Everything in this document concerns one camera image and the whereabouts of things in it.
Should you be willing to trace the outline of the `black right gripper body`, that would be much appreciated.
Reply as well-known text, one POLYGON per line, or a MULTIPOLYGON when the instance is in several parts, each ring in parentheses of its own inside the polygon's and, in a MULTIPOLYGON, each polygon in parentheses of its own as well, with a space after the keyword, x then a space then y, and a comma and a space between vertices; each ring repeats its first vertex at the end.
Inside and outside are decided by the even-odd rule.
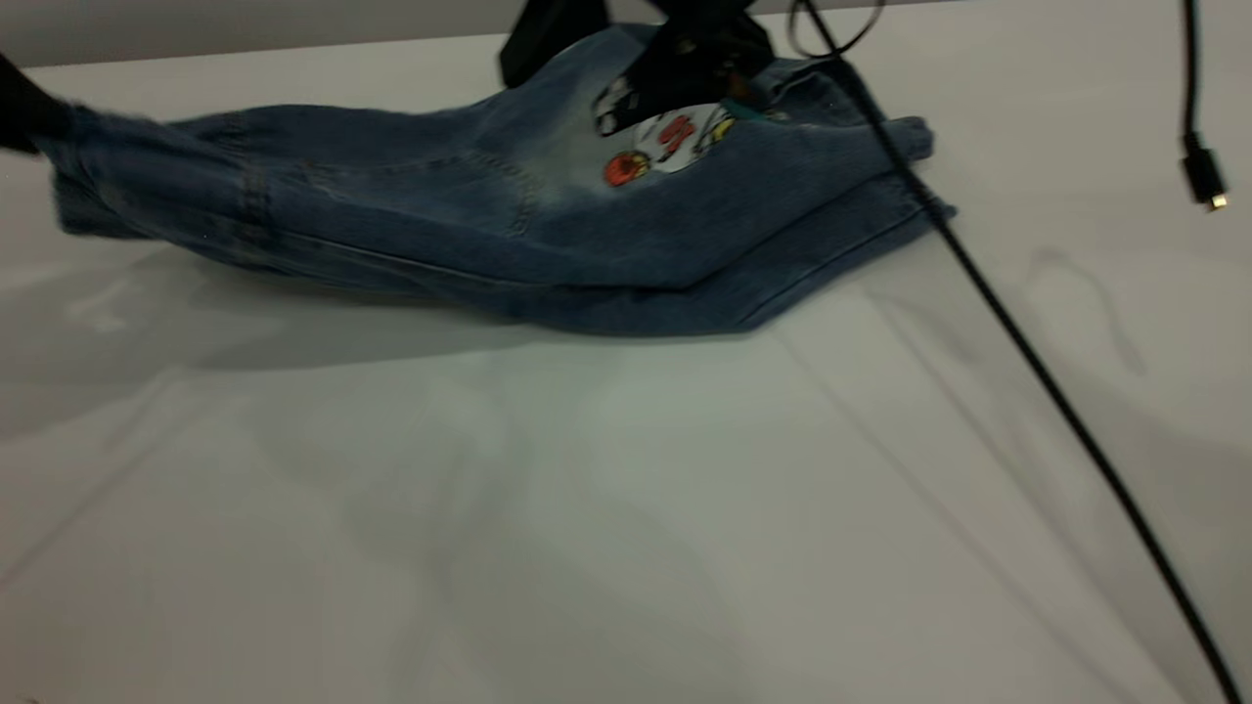
POLYGON ((595 101, 598 135, 737 95, 775 58, 751 1, 651 1, 664 18, 644 53, 595 101))

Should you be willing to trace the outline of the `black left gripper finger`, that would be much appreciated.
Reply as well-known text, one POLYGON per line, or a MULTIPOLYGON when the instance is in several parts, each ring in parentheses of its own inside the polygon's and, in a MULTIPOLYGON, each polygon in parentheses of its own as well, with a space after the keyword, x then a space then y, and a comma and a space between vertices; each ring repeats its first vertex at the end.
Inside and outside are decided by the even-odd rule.
POLYGON ((71 128, 71 106, 43 90, 1 55, 1 148, 40 155, 35 138, 60 139, 71 128))

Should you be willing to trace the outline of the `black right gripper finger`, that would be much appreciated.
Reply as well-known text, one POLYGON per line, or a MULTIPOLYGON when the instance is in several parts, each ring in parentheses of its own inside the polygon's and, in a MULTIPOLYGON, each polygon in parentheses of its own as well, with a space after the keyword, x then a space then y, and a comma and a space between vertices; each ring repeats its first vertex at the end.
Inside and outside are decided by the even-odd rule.
POLYGON ((603 28, 608 28, 606 1, 526 1, 498 53, 505 86, 525 84, 551 58, 603 28))

